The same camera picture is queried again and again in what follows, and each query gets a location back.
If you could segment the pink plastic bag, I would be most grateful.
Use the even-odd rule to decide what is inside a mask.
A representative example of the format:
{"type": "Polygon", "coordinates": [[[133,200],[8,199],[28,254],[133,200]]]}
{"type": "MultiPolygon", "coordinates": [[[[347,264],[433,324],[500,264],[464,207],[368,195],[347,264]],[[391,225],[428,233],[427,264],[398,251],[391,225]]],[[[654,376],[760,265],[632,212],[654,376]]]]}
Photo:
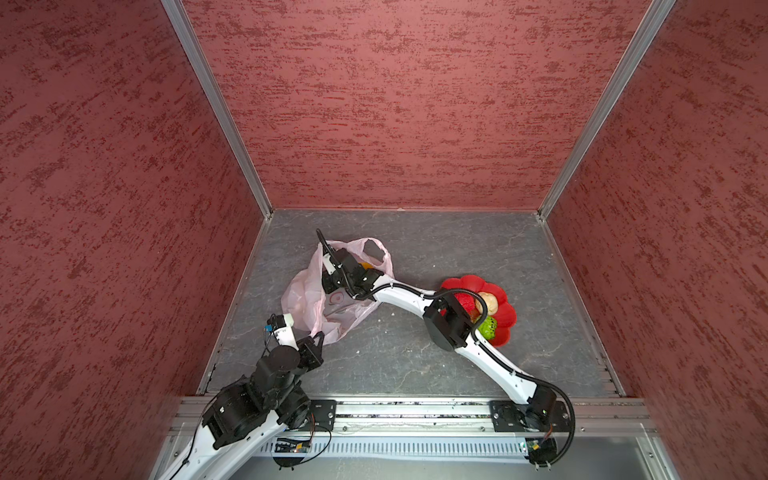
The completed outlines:
{"type": "MultiPolygon", "coordinates": [[[[390,252],[376,238],[364,237],[350,242],[329,241],[337,253],[349,252],[355,260],[367,263],[390,277],[394,276],[390,252]]],[[[294,320],[295,330],[311,335],[325,334],[324,342],[336,343],[372,314],[377,306],[373,300],[353,300],[343,288],[328,294],[322,287],[325,272],[323,248],[318,246],[309,266],[296,274],[281,297],[281,307],[294,320]]]]}

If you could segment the beige fake potato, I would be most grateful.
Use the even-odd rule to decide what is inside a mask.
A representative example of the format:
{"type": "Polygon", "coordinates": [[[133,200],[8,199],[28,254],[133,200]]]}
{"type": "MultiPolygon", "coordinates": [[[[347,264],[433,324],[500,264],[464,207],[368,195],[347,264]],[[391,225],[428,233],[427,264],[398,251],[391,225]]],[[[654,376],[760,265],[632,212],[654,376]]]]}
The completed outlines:
{"type": "Polygon", "coordinates": [[[487,314],[489,316],[495,315],[499,308],[497,297],[489,292],[480,292],[479,296],[482,298],[482,302],[486,306],[487,314]]]}

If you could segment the green fake fruit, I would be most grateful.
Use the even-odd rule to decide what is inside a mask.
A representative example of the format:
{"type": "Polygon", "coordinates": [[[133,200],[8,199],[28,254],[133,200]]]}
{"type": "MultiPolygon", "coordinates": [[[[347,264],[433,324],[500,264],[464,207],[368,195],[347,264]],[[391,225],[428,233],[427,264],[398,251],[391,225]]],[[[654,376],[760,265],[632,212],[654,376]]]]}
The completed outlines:
{"type": "Polygon", "coordinates": [[[493,316],[488,316],[477,328],[478,333],[486,340],[496,338],[497,321],[493,316]]]}

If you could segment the red flower-shaped plastic bowl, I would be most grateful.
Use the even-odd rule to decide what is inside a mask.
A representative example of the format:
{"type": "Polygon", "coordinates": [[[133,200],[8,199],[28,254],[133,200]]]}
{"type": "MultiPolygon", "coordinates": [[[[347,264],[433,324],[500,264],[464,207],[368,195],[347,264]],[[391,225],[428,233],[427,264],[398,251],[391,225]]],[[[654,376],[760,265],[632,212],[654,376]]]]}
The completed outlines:
{"type": "Polygon", "coordinates": [[[441,288],[446,290],[465,289],[478,295],[480,292],[489,292],[495,295],[499,303],[498,311],[493,315],[497,321],[496,338],[492,341],[487,341],[494,347],[501,347],[509,342],[510,330],[516,324],[517,314],[514,307],[509,303],[506,292],[501,287],[480,276],[465,275],[460,278],[444,280],[441,283],[441,288]]]}

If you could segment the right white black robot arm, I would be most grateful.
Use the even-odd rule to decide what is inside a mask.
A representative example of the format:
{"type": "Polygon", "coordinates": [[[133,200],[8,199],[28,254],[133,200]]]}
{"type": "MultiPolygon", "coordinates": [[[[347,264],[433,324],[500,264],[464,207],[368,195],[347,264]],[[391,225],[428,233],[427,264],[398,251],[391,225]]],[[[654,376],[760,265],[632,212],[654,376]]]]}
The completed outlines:
{"type": "Polygon", "coordinates": [[[322,284],[328,293],[342,289],[355,301],[390,304],[422,318],[438,347],[469,360],[503,389],[516,409],[511,423],[527,431],[550,428],[555,389],[521,371],[481,335],[480,327],[490,320],[487,305],[481,305],[480,318],[472,321],[456,298],[459,293],[473,296],[472,292],[418,289],[376,268],[367,269],[346,250],[327,245],[322,247],[322,264],[322,284]]]}

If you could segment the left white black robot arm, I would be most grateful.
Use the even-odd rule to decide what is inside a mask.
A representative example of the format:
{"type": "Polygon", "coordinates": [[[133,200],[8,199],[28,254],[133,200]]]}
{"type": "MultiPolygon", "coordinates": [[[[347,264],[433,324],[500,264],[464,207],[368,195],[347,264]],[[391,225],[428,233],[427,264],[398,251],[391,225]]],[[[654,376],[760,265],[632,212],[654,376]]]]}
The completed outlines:
{"type": "Polygon", "coordinates": [[[222,389],[206,406],[188,446],[160,475],[162,479],[228,479],[276,436],[321,425],[300,377],[323,363],[322,332],[300,340],[276,329],[277,346],[257,362],[249,377],[222,389]]]}

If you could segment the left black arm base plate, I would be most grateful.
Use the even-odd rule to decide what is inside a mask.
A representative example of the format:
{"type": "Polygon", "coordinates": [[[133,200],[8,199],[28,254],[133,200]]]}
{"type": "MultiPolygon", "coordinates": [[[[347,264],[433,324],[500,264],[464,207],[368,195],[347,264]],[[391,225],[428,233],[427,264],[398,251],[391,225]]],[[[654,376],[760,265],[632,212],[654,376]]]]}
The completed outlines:
{"type": "Polygon", "coordinates": [[[301,431],[310,432],[313,429],[334,429],[338,401],[334,399],[312,399],[309,404],[309,413],[301,431]]]}

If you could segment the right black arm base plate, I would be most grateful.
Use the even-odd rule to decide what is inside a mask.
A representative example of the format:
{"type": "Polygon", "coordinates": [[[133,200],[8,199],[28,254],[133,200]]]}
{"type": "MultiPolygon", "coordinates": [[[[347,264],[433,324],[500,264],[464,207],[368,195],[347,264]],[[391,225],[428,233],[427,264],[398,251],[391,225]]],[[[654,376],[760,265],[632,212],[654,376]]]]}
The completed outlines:
{"type": "Polygon", "coordinates": [[[495,432],[567,433],[572,426],[571,415],[562,400],[544,406],[492,400],[489,409],[495,432]]]}

